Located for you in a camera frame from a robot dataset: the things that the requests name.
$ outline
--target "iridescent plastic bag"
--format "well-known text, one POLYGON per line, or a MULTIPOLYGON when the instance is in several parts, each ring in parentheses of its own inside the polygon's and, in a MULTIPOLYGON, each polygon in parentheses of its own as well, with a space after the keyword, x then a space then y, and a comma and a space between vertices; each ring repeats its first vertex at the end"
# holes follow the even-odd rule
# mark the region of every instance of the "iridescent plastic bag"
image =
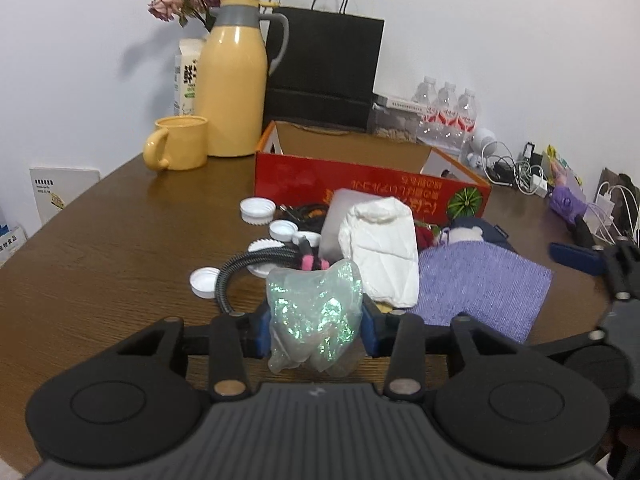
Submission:
POLYGON ((267 300, 273 373, 304 362, 334 376, 353 369, 361 346, 353 343, 359 342, 362 318, 362 280, 355 263, 340 260, 313 272, 273 269, 267 300))

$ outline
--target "white bottle cap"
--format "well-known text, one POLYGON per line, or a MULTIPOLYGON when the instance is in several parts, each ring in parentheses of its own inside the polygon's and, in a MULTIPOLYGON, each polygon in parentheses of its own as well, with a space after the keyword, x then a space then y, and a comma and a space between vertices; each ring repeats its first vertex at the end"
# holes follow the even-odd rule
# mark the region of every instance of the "white bottle cap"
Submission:
POLYGON ((298 226, 289 220, 275 220, 269 224, 269 234, 274 240, 290 242, 298 226))
POLYGON ((216 281, 220 271, 215 267, 196 269, 189 277, 191 290, 199 298, 211 300, 216 297, 216 281))
MULTIPOLYGON (((253 253, 254 251, 259 251, 260 249, 273 249, 276 247, 284 247, 284 244, 277 240, 262 238, 260 240, 256 240, 255 242, 252 242, 247 248, 247 251, 253 253)), ((265 279, 271 269, 275 269, 277 266, 277 264, 255 264, 248 266, 246 270, 252 273, 252 275, 257 276, 258 278, 265 279)))
POLYGON ((245 198, 240 203, 242 220, 252 225, 265 225, 273 220, 276 205, 266 198, 245 198))
POLYGON ((302 238, 306 238, 310 246, 318 247, 320 245, 320 240, 322 237, 318 233, 315 233, 313 231, 298 231, 293 235, 291 240, 296 245, 300 245, 300 240, 302 240, 302 238))

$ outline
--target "dried flower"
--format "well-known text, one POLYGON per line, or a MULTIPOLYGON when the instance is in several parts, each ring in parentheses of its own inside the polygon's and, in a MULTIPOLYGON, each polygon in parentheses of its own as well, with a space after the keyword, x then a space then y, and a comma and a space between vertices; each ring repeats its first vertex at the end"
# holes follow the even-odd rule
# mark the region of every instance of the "dried flower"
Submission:
MULTIPOLYGON (((202 2, 200 0, 189 0, 189 3, 196 12, 204 12, 205 9, 202 7, 202 2)), ((220 0, 204 0, 204 3, 207 6, 207 9, 220 6, 220 0)))
POLYGON ((153 0, 149 4, 149 12, 159 20, 170 22, 174 14, 181 15, 183 5, 184 0, 153 0))

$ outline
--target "white box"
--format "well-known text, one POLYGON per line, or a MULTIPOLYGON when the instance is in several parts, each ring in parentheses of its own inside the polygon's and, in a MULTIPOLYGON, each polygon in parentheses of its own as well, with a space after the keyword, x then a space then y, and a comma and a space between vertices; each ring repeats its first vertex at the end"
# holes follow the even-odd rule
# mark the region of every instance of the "white box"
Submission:
POLYGON ((203 46, 204 40, 180 40, 174 69, 174 115, 194 114, 198 60, 203 46))
POLYGON ((0 267, 13 256, 15 251, 24 245, 27 237, 21 227, 12 229, 7 234, 0 236, 0 267))
POLYGON ((31 168, 29 171, 42 225, 100 180, 97 170, 31 168))

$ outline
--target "white charger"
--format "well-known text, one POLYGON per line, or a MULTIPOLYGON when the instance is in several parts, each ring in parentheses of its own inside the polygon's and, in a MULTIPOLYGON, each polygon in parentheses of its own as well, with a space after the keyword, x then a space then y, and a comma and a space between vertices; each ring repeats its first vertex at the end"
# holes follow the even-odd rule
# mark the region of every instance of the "white charger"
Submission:
POLYGON ((535 193, 538 196, 544 198, 548 193, 546 188, 546 180, 535 173, 531 175, 531 181, 529 184, 529 192, 535 193))

